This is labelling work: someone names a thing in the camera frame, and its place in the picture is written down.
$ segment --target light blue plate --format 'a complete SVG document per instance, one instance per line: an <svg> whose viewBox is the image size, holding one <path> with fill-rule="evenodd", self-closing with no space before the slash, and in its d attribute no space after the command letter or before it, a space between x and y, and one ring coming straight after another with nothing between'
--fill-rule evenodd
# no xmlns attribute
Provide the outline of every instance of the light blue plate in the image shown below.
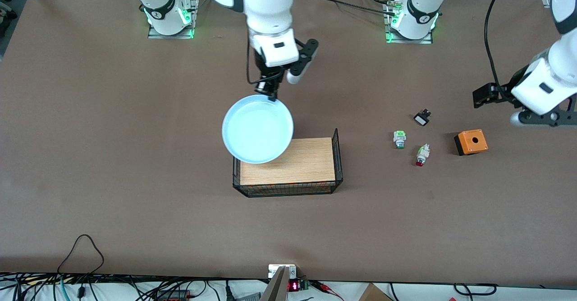
<svg viewBox="0 0 577 301"><path fill-rule="evenodd" d="M250 164L276 159L293 138L293 117L280 100L265 95L247 96L236 102L222 122L222 139L229 152Z"/></svg>

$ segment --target orange and black block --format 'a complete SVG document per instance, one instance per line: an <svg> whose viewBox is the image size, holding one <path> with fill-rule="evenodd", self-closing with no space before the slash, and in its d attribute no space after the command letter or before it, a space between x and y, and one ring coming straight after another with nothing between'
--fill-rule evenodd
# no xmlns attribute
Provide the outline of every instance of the orange and black block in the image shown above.
<svg viewBox="0 0 577 301"><path fill-rule="evenodd" d="M475 153L487 151L487 149L489 149L483 131L480 129L459 133L455 136L455 143L459 155L474 155Z"/></svg>

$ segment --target black wire basket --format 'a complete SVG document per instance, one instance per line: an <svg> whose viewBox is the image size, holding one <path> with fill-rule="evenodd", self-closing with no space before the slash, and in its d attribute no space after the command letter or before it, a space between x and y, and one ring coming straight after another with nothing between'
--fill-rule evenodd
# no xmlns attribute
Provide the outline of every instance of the black wire basket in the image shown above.
<svg viewBox="0 0 577 301"><path fill-rule="evenodd" d="M241 161L233 157L233 188L247 197L331 194L343 182L338 129L334 129L334 135L332 136L332 159L334 163L334 180L241 185Z"/></svg>

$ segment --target white robotic arm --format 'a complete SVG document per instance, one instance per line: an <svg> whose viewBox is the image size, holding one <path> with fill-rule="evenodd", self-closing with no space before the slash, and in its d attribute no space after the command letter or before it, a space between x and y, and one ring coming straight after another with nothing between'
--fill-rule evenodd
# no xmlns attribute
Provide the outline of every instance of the white robotic arm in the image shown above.
<svg viewBox="0 0 577 301"><path fill-rule="evenodd" d="M301 43L294 37L291 7L293 0L215 0L222 6L247 16L249 40L261 71L255 91L276 100L280 81L287 73L293 85L301 80L312 59L318 42Z"/></svg>
<svg viewBox="0 0 577 301"><path fill-rule="evenodd" d="M523 108L511 116L515 125L577 125L577 0L552 0L551 12L561 38L500 89L488 83L474 91L475 108L508 100ZM567 99L569 106L562 110L559 104Z"/></svg>
<svg viewBox="0 0 577 301"><path fill-rule="evenodd" d="M439 17L439 8L444 0L400 0L401 9L391 23L391 28L405 38L424 38Z"/></svg>
<svg viewBox="0 0 577 301"><path fill-rule="evenodd" d="M140 0L148 22L162 35L180 32L192 22L190 0Z"/></svg>

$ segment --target tabletop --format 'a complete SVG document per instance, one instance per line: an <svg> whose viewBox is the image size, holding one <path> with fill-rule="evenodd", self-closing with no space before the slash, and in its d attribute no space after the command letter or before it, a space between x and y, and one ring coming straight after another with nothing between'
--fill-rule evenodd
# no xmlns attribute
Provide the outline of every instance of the tabletop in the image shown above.
<svg viewBox="0 0 577 301"><path fill-rule="evenodd" d="M208 1L193 40L149 40L138 0L28 0L0 65L0 270L54 272L88 233L110 274L262 278L294 263L319 280L577 284L574 130L472 107L492 81L489 1L446 0L434 43L409 45L387 44L382 15L295 0L297 38L320 47L279 98L294 138L338 128L344 182L249 199L220 133L253 93L242 14ZM540 0L498 0L491 18L502 81L559 37ZM476 128L488 151L459 157L453 137ZM82 241L63 270L97 264Z"/></svg>

